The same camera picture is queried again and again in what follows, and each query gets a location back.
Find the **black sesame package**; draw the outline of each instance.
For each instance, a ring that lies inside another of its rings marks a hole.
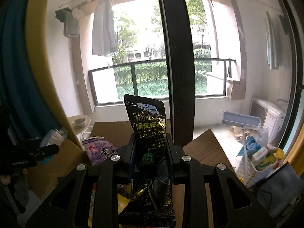
[[[125,94],[125,106],[137,136],[135,194],[119,214],[119,222],[121,225],[174,226],[164,104],[159,100]]]

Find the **purple snack bag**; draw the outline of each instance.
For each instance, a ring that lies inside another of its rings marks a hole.
[[[92,137],[82,140],[92,165],[101,164],[105,159],[117,154],[116,148],[104,137]]]

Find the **bowl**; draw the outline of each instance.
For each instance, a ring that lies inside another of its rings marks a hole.
[[[85,125],[85,118],[78,118],[74,120],[71,124],[75,129],[82,128]]]

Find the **silver screw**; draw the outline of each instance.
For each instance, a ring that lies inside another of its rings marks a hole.
[[[86,168],[86,166],[84,164],[79,164],[76,169],[77,170],[84,170]]]
[[[224,164],[220,163],[217,165],[217,168],[219,168],[220,170],[224,170],[224,169],[226,169],[226,166]]]
[[[183,156],[181,159],[182,159],[183,161],[185,161],[185,162],[188,162],[188,161],[191,160],[191,157],[188,156],[188,155],[185,155],[185,156]]]
[[[118,161],[118,160],[120,160],[120,156],[119,156],[119,155],[113,155],[113,156],[111,157],[111,160],[112,160],[112,161]]]

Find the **basket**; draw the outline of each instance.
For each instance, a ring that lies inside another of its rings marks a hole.
[[[277,161],[271,165],[269,165],[264,170],[257,170],[254,165],[252,164],[250,159],[248,160],[248,177],[247,177],[247,183],[245,184],[246,187],[250,188],[254,184],[256,184],[258,181],[266,178],[274,165],[277,163]],[[235,170],[235,173],[238,177],[241,177],[243,179],[246,179],[246,171],[245,171],[245,157],[243,156],[241,159],[241,162],[237,169]]]

